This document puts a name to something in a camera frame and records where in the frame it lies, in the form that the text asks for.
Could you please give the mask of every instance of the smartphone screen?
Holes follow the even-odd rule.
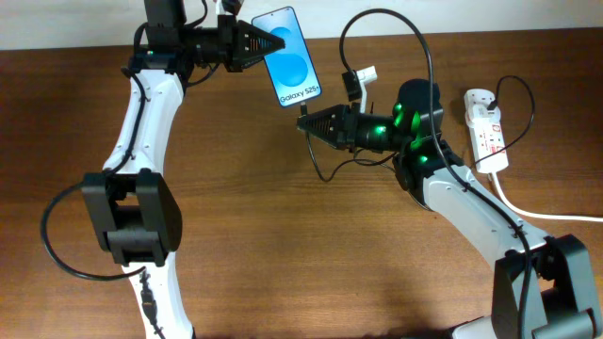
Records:
[[[285,40],[285,49],[264,58],[279,104],[287,107],[318,97],[322,90],[293,8],[260,15],[252,24]]]

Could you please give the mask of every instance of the wooden table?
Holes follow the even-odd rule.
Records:
[[[463,95],[523,76],[538,116],[501,174],[530,211],[601,214],[603,30],[430,35],[452,148],[472,161]],[[308,41],[324,89],[311,110],[345,103],[337,40]],[[425,77],[411,36],[350,39],[356,69],[376,65],[375,111]],[[122,126],[130,47],[0,53],[0,337],[141,338],[128,282],[86,282],[50,261],[41,212],[63,187],[98,171]],[[529,118],[520,85],[501,98],[507,139]],[[165,177],[184,217],[178,278],[202,337],[361,337],[443,329],[489,315],[493,272],[449,224],[384,169],[349,166],[324,185],[264,66],[220,70],[190,90],[171,129]],[[330,171],[350,157],[315,142]],[[589,248],[603,297],[603,225],[533,220]],[[81,196],[53,214],[50,236],[75,267],[118,273],[98,247]]]

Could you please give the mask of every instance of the smartphone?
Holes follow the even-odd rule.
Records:
[[[318,97],[322,89],[295,10],[277,9],[253,18],[252,25],[285,40],[285,49],[264,57],[279,104],[288,107]]]

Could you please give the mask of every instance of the power strip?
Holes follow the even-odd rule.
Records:
[[[488,105],[494,99],[494,93],[487,89],[470,89],[464,95],[466,109],[464,119],[469,126],[475,161],[505,147],[500,126],[500,108],[488,110]],[[506,151],[484,159],[476,166],[479,173],[486,174],[496,173],[507,167],[509,167],[509,158]]]

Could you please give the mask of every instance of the white power cord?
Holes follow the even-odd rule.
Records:
[[[531,218],[542,218],[542,219],[548,219],[548,220],[603,222],[603,218],[585,217],[585,216],[546,215],[546,214],[532,213],[532,212],[524,211],[522,209],[515,207],[511,202],[509,202],[507,197],[505,197],[505,194],[502,192],[502,187],[500,186],[500,182],[498,181],[498,177],[495,172],[490,173],[488,176],[490,177],[491,181],[494,183],[494,186],[497,189],[497,194],[500,197],[500,199],[502,200],[502,202],[504,202],[504,204],[506,204],[507,207],[511,208],[517,214],[520,214],[520,215],[526,216],[526,217],[531,217]]]

